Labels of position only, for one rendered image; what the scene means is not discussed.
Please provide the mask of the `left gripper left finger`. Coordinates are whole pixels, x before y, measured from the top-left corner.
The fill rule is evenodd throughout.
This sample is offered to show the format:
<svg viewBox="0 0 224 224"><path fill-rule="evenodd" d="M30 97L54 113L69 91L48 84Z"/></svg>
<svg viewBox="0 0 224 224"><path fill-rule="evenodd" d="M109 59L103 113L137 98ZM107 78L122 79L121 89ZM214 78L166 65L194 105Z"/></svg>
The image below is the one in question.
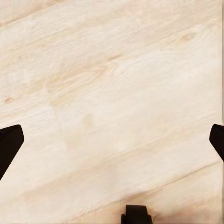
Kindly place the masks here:
<svg viewBox="0 0 224 224"><path fill-rule="evenodd" d="M0 129L0 180L24 143L20 124Z"/></svg>

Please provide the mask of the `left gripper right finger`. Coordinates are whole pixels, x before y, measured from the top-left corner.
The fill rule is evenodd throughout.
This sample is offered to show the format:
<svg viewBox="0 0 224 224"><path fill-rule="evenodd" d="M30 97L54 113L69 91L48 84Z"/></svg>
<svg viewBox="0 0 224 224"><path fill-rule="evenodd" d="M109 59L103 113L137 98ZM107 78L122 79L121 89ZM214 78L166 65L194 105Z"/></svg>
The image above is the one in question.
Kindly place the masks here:
<svg viewBox="0 0 224 224"><path fill-rule="evenodd" d="M224 161L224 126L213 124L209 141Z"/></svg>

